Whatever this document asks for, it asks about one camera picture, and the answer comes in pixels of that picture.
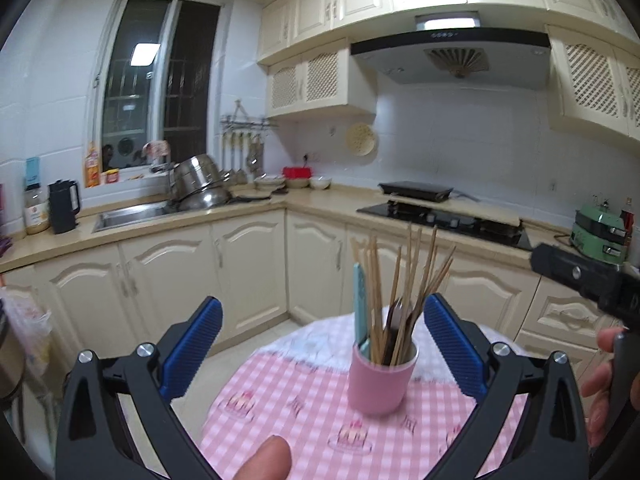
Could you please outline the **person's right hand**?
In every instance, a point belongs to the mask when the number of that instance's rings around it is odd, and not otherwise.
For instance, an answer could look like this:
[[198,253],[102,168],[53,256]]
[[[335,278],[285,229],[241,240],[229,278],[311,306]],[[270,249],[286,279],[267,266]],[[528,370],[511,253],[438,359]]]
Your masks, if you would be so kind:
[[[614,352],[614,341],[625,329],[614,326],[600,330],[597,334],[598,348],[605,353]],[[587,438],[590,448],[600,445],[605,436],[605,422],[608,417],[608,389],[613,376],[612,364],[602,362],[580,387],[583,398],[592,398],[586,419]]]

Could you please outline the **person's left thumb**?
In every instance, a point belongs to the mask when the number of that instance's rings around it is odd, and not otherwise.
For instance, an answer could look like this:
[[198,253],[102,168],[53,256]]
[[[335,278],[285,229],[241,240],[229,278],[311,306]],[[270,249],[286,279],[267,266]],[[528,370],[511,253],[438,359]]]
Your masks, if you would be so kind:
[[270,436],[236,472],[234,480],[285,480],[292,468],[291,448],[282,437]]

